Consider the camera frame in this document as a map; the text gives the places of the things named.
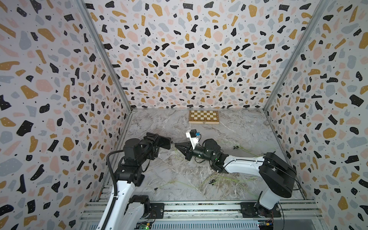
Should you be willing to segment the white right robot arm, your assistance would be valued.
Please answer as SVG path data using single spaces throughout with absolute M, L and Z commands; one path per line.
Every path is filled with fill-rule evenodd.
M 199 158 L 208 161 L 211 169 L 217 173 L 245 173 L 261 177 L 267 189 L 260 193 L 254 204 L 257 213 L 268 213 L 281 199 L 292 197 L 297 183 L 296 170 L 273 152 L 256 158 L 236 157 L 225 154 L 213 139 L 199 144 L 191 138 L 190 141 L 175 143 L 174 146 L 186 160 Z

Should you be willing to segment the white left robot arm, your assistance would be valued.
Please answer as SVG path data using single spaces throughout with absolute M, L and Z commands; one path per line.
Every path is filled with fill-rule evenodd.
M 129 139 L 122 150 L 107 155 L 113 189 L 98 230 L 133 230 L 140 219 L 155 217 L 149 197 L 133 193 L 145 178 L 142 165 L 156 159 L 161 148 L 170 149 L 171 138 L 148 132 L 143 139 Z

